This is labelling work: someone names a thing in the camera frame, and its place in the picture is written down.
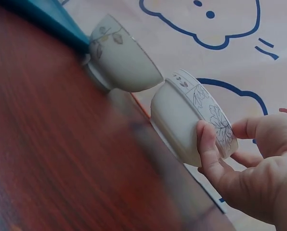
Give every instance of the bowl rim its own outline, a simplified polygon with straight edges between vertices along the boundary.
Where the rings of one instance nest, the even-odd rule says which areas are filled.
[[[193,87],[195,88],[197,85],[200,85],[208,94],[209,94],[209,97],[212,99],[212,101],[214,102],[214,104],[216,106],[218,106],[218,108],[220,109],[220,112],[222,113],[222,115],[224,116],[224,118],[226,119],[226,121],[228,122],[228,125],[230,127],[230,130],[233,134],[233,139],[232,139],[232,142],[231,144],[234,144],[236,145],[236,149],[238,149],[239,147],[239,144],[238,144],[238,141],[237,141],[237,138],[235,137],[234,133],[233,133],[233,129],[232,129],[232,125],[229,121],[229,119],[227,118],[226,114],[224,113],[224,111],[222,110],[222,108],[219,106],[219,104],[217,103],[217,101],[213,98],[213,96],[207,91],[207,89],[194,77],[192,76],[189,72],[183,70],[183,69],[179,69],[179,71],[183,71],[185,72],[187,75],[189,75],[195,82],[196,82],[196,85]],[[193,111],[195,112],[195,114],[197,115],[197,117],[200,119],[200,120],[204,120],[204,121],[207,121],[209,122],[205,116],[203,116],[199,110],[195,107],[195,105],[191,102],[191,100],[185,95],[185,93],[170,79],[170,78],[167,78],[165,79],[165,82],[168,82],[172,87],[174,87],[177,92],[182,96],[182,98],[189,104],[189,106],[193,109]],[[216,145],[219,149],[219,152],[220,154],[222,155],[223,158],[227,158],[229,157],[230,155],[232,155],[235,151],[231,151],[230,153],[227,154],[225,148],[221,145],[221,143],[219,142],[218,139],[216,139]]]

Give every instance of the white bowl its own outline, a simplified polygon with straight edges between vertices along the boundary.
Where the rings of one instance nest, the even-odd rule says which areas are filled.
[[[91,77],[106,89],[138,92],[154,87],[163,77],[152,60],[112,16],[93,30],[89,45]]]
[[[193,76],[179,70],[165,80],[151,103],[151,123],[172,151],[184,162],[200,167],[196,124],[211,123],[222,158],[238,149],[232,127],[220,106]]]

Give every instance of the finger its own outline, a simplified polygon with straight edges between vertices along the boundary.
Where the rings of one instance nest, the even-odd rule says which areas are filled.
[[[279,108],[279,112],[287,113],[287,108]]]
[[[245,167],[256,167],[263,160],[263,157],[260,154],[245,152],[235,152],[231,157]]]
[[[203,169],[201,167],[199,167],[197,170],[198,170],[199,173],[204,174],[203,173]]]
[[[196,134],[197,134],[197,149],[198,149],[198,144],[200,144],[201,141],[201,136],[203,133],[203,128],[205,127],[207,123],[203,120],[199,120],[196,124]]]
[[[233,132],[240,139],[254,139],[262,117],[246,118],[233,124]]]
[[[205,122],[201,142],[199,144],[199,154],[201,157],[202,171],[208,178],[210,183],[217,188],[219,181],[223,175],[230,170],[224,168],[219,162],[219,152],[215,145],[216,133],[211,124]]]

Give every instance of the wooden table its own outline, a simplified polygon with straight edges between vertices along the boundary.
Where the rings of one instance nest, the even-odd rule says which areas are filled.
[[[128,93],[0,6],[0,231],[234,230]]]

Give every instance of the cup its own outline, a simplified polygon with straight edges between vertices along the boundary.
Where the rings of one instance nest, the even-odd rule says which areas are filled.
[[[110,91],[119,88],[139,92],[163,81],[141,46],[111,15],[106,15],[90,36],[91,60],[86,64],[91,78]]]
[[[151,103],[151,123],[163,141],[184,163],[201,167],[196,124],[211,123],[222,158],[238,149],[230,122],[208,91],[192,75],[179,70],[165,80]]]

